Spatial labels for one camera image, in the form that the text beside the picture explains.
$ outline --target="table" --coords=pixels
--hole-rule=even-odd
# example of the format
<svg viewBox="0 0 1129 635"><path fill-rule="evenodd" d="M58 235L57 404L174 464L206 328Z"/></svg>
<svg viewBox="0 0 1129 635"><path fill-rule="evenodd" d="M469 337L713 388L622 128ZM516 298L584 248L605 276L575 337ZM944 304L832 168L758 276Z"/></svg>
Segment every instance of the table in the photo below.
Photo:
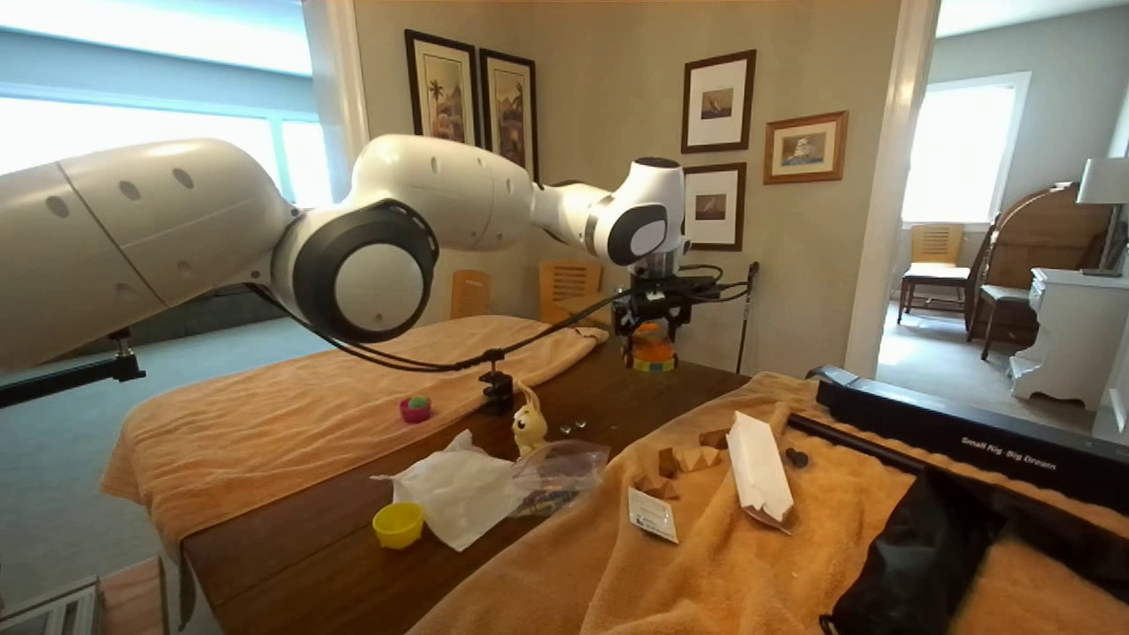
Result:
<svg viewBox="0 0 1129 635"><path fill-rule="evenodd" d="M1080 397L1098 408L1126 330L1129 278L1076 269L1029 269L1029 276L1036 337L1010 361L1012 396Z"/></svg>
<svg viewBox="0 0 1129 635"><path fill-rule="evenodd" d="M549 438L563 426L622 450L669 417L722 396L747 376L680 364L672 374L632 374L622 341L598 344L569 374L540 384ZM478 543L456 552L429 532L410 550L382 550L370 516L391 485L375 472L398 472L472 431L490 455L516 455L506 411L478 408L426 445L384 455L279 504L258 506L184 539L184 562L198 575L210 613L230 635L241 632L405 632L451 586L540 519L504 519Z"/></svg>

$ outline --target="wooden table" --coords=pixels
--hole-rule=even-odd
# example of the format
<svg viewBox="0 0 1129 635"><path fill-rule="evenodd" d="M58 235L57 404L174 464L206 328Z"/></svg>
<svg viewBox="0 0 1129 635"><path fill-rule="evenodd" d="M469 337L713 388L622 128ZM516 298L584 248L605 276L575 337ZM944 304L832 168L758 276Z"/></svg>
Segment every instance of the wooden table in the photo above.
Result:
<svg viewBox="0 0 1129 635"><path fill-rule="evenodd" d="M632 374L622 364L622 337L615 337L536 392L549 438L571 426L622 450L669 417L737 384L745 384L740 374L693 364L680 364L672 374ZM478 446L512 459L506 421L506 411L478 408L462 426L433 432L424 445L184 539L184 562L198 575L217 625L230 635L405 632L451 586L540 519L504 519L462 552L429 532L410 550L382 550L370 516L388 504L391 485L370 477L412 464L465 426Z"/></svg>

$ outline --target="picture frame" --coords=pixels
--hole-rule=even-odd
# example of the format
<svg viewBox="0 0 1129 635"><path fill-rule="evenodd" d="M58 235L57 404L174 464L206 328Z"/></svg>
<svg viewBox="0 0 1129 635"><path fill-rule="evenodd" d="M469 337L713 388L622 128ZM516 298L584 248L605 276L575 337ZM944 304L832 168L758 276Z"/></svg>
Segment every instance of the picture frame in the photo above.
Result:
<svg viewBox="0 0 1129 635"><path fill-rule="evenodd" d="M478 49L478 78L485 147L517 163L536 178L536 64L525 57Z"/></svg>
<svg viewBox="0 0 1129 635"><path fill-rule="evenodd" d="M680 152L747 147L753 49L683 64Z"/></svg>
<svg viewBox="0 0 1129 635"><path fill-rule="evenodd" d="M416 135L478 143L477 49L405 27L405 51Z"/></svg>
<svg viewBox="0 0 1129 635"><path fill-rule="evenodd" d="M773 121L764 135L764 183L844 178L846 114Z"/></svg>
<svg viewBox="0 0 1129 635"><path fill-rule="evenodd" d="M745 163L683 168L683 238L692 249L740 249Z"/></svg>

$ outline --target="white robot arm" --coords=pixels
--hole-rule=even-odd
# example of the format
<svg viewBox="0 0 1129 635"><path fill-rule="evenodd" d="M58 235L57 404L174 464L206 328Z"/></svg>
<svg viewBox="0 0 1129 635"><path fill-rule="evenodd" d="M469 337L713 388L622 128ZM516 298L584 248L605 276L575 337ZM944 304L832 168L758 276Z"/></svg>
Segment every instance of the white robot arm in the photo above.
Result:
<svg viewBox="0 0 1129 635"><path fill-rule="evenodd" d="M540 185L500 156L376 137L345 199L288 208L223 141L116 147L0 175L0 369L19 369L215 285L271 290L317 330L382 341L416 325L440 248L525 225L615 264L669 269L683 175L643 158L617 190Z"/></svg>

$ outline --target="toy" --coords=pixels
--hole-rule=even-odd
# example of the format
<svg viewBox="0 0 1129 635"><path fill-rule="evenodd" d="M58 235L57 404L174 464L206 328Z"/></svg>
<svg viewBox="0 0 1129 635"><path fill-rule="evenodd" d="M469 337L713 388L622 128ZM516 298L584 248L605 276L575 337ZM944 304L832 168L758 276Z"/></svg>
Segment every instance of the toy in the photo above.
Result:
<svg viewBox="0 0 1129 635"><path fill-rule="evenodd" d="M540 411L540 397L530 384L516 381L516 388L525 396L525 404L516 411L516 445L517 455L530 459L543 446L543 432L549 431L549 424Z"/></svg>

